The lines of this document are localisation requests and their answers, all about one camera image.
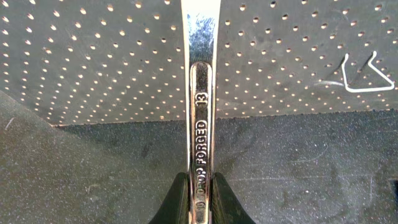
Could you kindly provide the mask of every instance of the black object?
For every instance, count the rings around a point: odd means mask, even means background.
[[[149,224],[187,224],[188,196],[188,174],[179,173]],[[215,224],[254,224],[220,173],[213,177],[211,206]]]

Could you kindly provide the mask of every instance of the pegboard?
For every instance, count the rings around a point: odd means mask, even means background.
[[[0,90],[50,124],[185,119],[180,1],[1,1]],[[397,1],[222,1],[217,116],[386,110]]]

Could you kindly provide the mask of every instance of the white hook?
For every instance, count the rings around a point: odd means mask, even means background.
[[[348,87],[347,84],[347,76],[346,76],[346,71],[345,71],[345,65],[348,60],[348,54],[344,57],[344,62],[341,64],[341,69],[343,71],[343,78],[344,78],[344,86],[347,91],[350,93],[365,93],[365,92],[371,92],[371,91],[384,91],[384,90],[393,90],[394,89],[394,82],[391,81],[385,74],[383,74],[380,70],[378,70],[374,65],[372,65],[373,59],[376,57],[377,52],[373,51],[372,58],[368,61],[368,66],[371,67],[377,74],[379,74],[383,79],[385,79],[387,82],[391,84],[391,86],[386,86],[386,87],[377,87],[377,88],[360,88],[360,89],[353,89]]]

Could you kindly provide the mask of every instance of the work surface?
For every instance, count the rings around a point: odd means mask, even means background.
[[[0,127],[0,223],[147,223],[186,167],[182,121],[52,128],[0,92]],[[398,223],[397,132],[395,111],[219,119],[215,167],[256,223]]]

